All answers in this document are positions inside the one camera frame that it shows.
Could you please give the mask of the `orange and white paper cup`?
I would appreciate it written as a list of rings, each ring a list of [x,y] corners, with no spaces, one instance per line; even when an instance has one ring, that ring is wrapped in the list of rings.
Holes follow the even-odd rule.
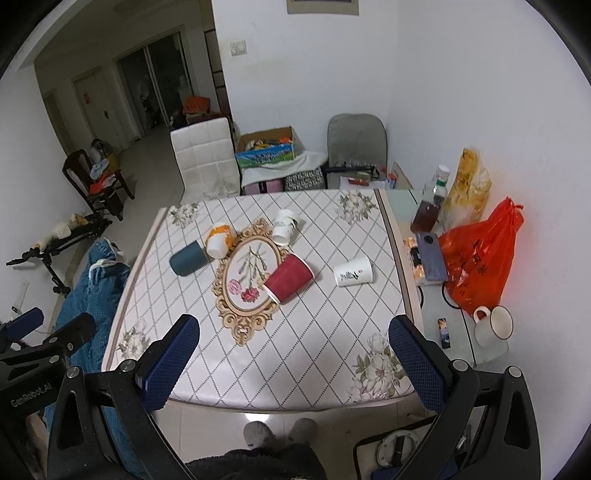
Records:
[[[211,258],[220,260],[228,255],[235,243],[235,229],[229,223],[215,223],[205,239],[205,251]]]

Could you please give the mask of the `white enamel mug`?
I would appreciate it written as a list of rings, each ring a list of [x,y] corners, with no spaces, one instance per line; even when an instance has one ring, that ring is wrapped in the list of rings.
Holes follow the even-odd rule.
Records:
[[[500,341],[507,341],[514,333],[514,320],[507,308],[498,305],[493,309],[480,306],[473,313],[477,343],[486,348]]]

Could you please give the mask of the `blue blanket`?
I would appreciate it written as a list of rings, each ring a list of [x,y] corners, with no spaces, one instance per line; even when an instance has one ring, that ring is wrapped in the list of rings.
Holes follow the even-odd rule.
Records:
[[[96,332],[92,340],[70,357],[70,364],[78,366],[85,378],[101,371],[112,322],[129,273],[130,267],[123,253],[113,242],[106,238],[96,241],[88,252],[87,264],[77,285],[66,297],[58,314],[58,329],[82,313],[91,315],[95,321]],[[58,440],[55,428],[59,426],[69,440],[80,438],[75,398],[68,397],[63,415],[56,415],[55,410],[55,404],[45,410],[50,433],[48,473],[51,479],[116,479],[119,475],[133,479],[141,477],[143,468],[111,407],[104,407],[102,415],[111,434],[115,456],[111,459],[101,456],[99,463],[90,465],[85,472],[73,473],[71,468],[80,466],[86,458],[73,450],[60,450],[55,443]]]

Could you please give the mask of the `white paper cup black calligraphy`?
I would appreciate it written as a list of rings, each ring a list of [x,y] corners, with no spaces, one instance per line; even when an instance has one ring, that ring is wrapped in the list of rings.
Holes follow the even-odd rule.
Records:
[[[373,266],[366,255],[335,266],[335,285],[338,287],[356,286],[374,281]]]

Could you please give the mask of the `grey office chair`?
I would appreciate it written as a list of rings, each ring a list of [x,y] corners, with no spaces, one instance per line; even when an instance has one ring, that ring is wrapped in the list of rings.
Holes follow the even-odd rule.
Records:
[[[371,114],[339,114],[329,120],[328,162],[322,167],[325,184],[337,189],[344,176],[384,180],[388,141],[383,122]]]

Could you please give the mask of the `brown liquid plastic bottle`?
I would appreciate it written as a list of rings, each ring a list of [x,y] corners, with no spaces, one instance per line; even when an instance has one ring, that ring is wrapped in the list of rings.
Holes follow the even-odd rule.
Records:
[[[445,165],[439,165],[433,179],[425,185],[421,202],[410,226],[412,232],[432,231],[448,196],[449,176],[450,169]]]

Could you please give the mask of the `small dark lighter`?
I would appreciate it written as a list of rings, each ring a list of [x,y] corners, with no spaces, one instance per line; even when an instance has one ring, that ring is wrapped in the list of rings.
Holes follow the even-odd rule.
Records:
[[[438,328],[439,328],[439,334],[440,334],[441,347],[444,350],[450,349],[452,347],[452,343],[451,343],[451,335],[449,332],[447,319],[446,318],[439,318],[437,320],[437,322],[438,322]]]

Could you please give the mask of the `dark teal cup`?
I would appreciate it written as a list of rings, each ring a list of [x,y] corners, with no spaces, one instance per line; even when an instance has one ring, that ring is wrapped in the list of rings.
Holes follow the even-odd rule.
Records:
[[[171,270],[178,276],[187,277],[209,263],[209,258],[197,241],[193,241],[174,253],[169,259]]]

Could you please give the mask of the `red ribbed paper cup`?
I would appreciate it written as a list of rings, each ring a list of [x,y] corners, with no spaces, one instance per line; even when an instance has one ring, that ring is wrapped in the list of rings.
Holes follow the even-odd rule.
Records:
[[[314,280],[314,272],[295,254],[287,255],[283,263],[263,283],[263,289],[276,304],[283,304]]]

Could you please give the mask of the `grey smartphone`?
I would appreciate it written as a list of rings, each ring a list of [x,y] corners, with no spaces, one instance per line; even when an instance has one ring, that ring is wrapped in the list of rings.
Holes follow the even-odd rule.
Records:
[[[419,232],[415,234],[415,237],[422,267],[418,283],[420,285],[445,283],[449,276],[439,237],[432,232]]]

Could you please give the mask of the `yellow snack bag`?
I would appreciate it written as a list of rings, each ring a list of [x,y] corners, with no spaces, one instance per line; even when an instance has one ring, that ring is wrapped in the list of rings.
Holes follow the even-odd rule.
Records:
[[[445,231],[479,222],[490,196],[492,179],[480,153],[465,148],[439,221]]]

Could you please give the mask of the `black tripod stand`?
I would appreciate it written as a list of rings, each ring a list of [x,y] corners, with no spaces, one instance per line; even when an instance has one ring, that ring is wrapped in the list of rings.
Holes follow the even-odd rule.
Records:
[[[111,224],[111,220],[99,214],[82,216],[74,213],[67,222],[58,223],[48,236],[37,241],[19,258],[8,261],[6,266],[16,267],[31,260],[40,260],[50,274],[53,292],[66,297],[71,288],[63,283],[53,269],[52,259],[84,240],[100,237]]]

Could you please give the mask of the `black wooden chair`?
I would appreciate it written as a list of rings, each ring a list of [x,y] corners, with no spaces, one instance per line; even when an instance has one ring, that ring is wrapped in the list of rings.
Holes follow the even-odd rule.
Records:
[[[89,151],[79,149],[69,154],[62,173],[95,214],[107,213],[122,221],[123,201],[118,191],[129,200],[135,199],[112,146],[102,139],[94,138]]]

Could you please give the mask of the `white padded chair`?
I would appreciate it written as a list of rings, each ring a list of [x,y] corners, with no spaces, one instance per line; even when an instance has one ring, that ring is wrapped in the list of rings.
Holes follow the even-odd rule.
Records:
[[[240,174],[228,119],[207,120],[170,133],[184,186],[181,203],[240,194]]]

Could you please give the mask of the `white wall switch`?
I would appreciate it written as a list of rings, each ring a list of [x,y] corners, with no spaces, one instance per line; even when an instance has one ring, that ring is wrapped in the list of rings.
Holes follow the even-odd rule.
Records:
[[[229,44],[229,51],[232,57],[245,55],[247,53],[246,41],[239,40],[231,42]]]

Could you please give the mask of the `orange plastic bag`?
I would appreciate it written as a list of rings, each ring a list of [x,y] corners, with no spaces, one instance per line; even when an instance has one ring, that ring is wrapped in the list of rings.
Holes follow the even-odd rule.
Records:
[[[524,223],[523,207],[507,197],[488,219],[456,227],[439,237],[450,298],[465,312],[500,304]]]

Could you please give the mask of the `black white patterned bag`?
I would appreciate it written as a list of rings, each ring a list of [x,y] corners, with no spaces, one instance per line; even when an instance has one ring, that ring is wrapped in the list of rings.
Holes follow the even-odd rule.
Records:
[[[308,191],[325,189],[325,176],[321,168],[288,175],[283,182],[285,191]]]

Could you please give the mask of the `white folded cloth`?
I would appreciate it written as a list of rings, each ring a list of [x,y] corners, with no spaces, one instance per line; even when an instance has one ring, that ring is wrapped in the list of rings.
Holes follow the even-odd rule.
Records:
[[[259,182],[286,178],[287,176],[300,172],[312,171],[322,167],[327,161],[327,154],[304,150],[294,160],[243,169],[242,187]]]

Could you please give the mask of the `cardboard box with blue print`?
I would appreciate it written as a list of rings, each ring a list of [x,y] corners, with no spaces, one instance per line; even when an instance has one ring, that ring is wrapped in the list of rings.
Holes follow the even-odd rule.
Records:
[[[240,136],[235,159],[242,170],[294,161],[304,146],[290,126]]]

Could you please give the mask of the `pink storage box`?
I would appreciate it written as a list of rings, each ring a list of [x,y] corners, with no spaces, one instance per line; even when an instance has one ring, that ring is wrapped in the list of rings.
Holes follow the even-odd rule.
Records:
[[[245,195],[257,195],[283,192],[283,189],[283,179],[273,179],[246,185],[242,188],[242,193]]]

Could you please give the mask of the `white paper cup green print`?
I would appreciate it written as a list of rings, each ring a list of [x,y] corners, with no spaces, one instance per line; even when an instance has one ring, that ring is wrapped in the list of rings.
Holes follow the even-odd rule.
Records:
[[[298,215],[290,209],[281,209],[276,213],[273,220],[273,231],[271,240],[277,246],[286,247],[290,245],[297,231]]]

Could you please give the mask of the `white diamond pattern tablecloth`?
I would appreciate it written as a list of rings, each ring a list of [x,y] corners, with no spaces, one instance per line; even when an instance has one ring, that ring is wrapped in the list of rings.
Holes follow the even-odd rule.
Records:
[[[281,209],[298,215],[290,245],[271,240]],[[218,222],[235,229],[220,260],[187,277],[170,257]],[[164,207],[138,254],[111,327],[102,366],[137,359],[182,315],[200,339],[172,391],[175,400],[250,411],[311,411],[374,405],[413,392],[388,344],[391,319],[410,313],[398,268],[398,237],[380,190],[315,190],[240,196]],[[276,304],[263,283],[295,254],[314,280]],[[374,281],[335,285],[335,266],[366,255]]]

